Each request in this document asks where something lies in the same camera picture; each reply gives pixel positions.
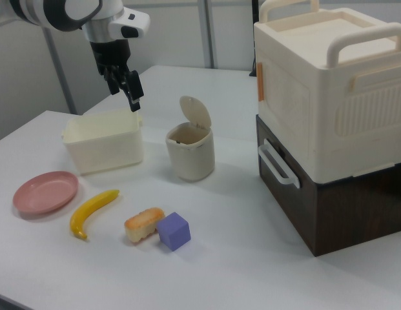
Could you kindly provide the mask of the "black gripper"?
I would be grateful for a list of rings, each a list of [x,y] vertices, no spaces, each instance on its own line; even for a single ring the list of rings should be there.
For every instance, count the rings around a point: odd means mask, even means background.
[[[90,46],[96,60],[98,72],[107,82],[111,95],[119,92],[119,84],[115,75],[115,67],[118,67],[121,74],[121,89],[125,93],[130,110],[138,111],[140,98],[144,96],[143,87],[137,71],[129,71],[127,61],[130,57],[129,42],[126,39],[118,39],[106,43],[90,42]]]

